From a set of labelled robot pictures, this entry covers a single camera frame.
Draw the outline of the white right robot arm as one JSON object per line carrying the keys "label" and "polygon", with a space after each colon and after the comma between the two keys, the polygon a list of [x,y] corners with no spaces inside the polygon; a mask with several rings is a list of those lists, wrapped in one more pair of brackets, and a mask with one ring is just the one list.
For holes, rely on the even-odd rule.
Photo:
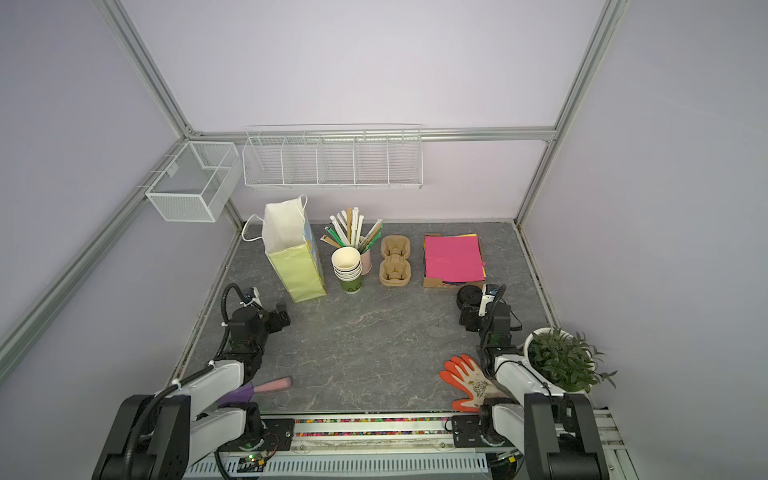
{"label": "white right robot arm", "polygon": [[499,449],[496,479],[607,479],[608,462],[588,397],[611,380],[595,366],[596,350],[580,335],[554,328],[512,341],[522,324],[504,300],[505,286],[462,286],[459,323],[479,336],[476,358],[454,356],[441,378],[466,394],[453,407],[478,416],[476,433],[453,421],[460,444]]}

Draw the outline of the potted green plant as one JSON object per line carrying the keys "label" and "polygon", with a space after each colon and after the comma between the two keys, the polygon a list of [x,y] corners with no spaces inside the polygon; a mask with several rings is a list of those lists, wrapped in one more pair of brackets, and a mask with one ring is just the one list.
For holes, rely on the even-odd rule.
{"label": "potted green plant", "polygon": [[570,393],[590,393],[597,385],[616,386],[616,371],[599,370],[603,353],[581,333],[540,328],[524,343],[524,356],[549,383]]}

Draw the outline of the green white paper bag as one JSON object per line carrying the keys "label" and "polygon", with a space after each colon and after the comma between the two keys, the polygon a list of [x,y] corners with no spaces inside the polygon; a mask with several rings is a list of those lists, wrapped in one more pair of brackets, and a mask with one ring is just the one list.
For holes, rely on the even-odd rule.
{"label": "green white paper bag", "polygon": [[261,241],[265,254],[295,303],[327,295],[317,242],[306,215],[307,196],[268,203],[264,213],[248,217],[244,242]]}

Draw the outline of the orange white work glove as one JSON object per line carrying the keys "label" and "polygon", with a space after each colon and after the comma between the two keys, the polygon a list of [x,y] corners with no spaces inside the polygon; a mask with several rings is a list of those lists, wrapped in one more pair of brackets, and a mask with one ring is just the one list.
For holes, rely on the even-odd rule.
{"label": "orange white work glove", "polygon": [[443,364],[439,376],[445,383],[465,394],[463,399],[452,402],[454,411],[477,413],[488,399],[508,398],[484,375],[477,362],[466,354],[452,356]]}

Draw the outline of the paper cups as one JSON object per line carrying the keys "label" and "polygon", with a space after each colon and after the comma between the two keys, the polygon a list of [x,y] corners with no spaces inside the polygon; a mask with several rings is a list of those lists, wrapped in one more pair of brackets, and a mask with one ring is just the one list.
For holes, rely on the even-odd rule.
{"label": "paper cups", "polygon": [[332,254],[331,263],[342,290],[348,294],[357,293],[362,287],[362,260],[358,250],[354,247],[339,248]]}

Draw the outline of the stack of black cup lids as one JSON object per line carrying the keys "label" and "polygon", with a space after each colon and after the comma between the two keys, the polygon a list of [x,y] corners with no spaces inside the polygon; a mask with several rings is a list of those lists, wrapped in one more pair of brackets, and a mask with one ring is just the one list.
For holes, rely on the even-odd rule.
{"label": "stack of black cup lids", "polygon": [[465,307],[479,308],[483,298],[483,289],[476,285],[462,286],[456,295],[457,307],[462,310]]}

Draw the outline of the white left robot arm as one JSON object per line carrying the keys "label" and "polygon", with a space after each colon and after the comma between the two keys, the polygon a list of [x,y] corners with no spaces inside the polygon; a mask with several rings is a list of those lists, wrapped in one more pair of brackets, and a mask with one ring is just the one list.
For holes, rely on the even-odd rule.
{"label": "white left robot arm", "polygon": [[221,450],[229,443],[250,454],[251,471],[289,450],[292,425],[262,418],[253,399],[260,390],[252,383],[269,336],[291,323],[287,307],[278,302],[268,310],[256,290],[246,293],[230,283],[222,291],[220,309],[224,335],[213,359],[157,393],[124,400],[93,478],[181,479],[207,456],[228,478]]}

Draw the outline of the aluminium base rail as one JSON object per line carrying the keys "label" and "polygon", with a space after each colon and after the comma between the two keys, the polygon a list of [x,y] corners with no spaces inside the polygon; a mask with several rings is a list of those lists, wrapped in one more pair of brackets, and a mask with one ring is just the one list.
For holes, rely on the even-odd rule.
{"label": "aluminium base rail", "polygon": [[518,466],[509,443],[491,446],[474,415],[458,412],[266,415],[262,446],[223,447],[188,479],[496,479]]}

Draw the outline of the bundle of wrapped straws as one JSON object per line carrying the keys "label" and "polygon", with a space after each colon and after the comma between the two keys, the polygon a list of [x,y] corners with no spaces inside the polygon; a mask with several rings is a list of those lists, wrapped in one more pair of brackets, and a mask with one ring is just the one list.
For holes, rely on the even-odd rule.
{"label": "bundle of wrapped straws", "polygon": [[320,241],[336,249],[350,247],[361,254],[368,252],[382,238],[384,221],[377,219],[366,227],[365,219],[358,207],[332,214]]}

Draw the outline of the pink straw holder cup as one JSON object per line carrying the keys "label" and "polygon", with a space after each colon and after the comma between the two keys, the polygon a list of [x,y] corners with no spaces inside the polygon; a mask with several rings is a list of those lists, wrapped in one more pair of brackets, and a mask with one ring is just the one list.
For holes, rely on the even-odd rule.
{"label": "pink straw holder cup", "polygon": [[371,256],[371,250],[366,250],[361,254],[361,274],[367,275],[372,270],[372,256]]}

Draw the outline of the brown pulp cup carrier stack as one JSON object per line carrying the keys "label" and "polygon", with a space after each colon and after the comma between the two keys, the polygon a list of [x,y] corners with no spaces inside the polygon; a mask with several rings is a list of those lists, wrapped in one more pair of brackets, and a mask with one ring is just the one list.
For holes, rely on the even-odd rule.
{"label": "brown pulp cup carrier stack", "polygon": [[412,278],[412,267],[408,261],[411,242],[403,235],[388,235],[381,243],[382,262],[379,280],[385,287],[405,287]]}

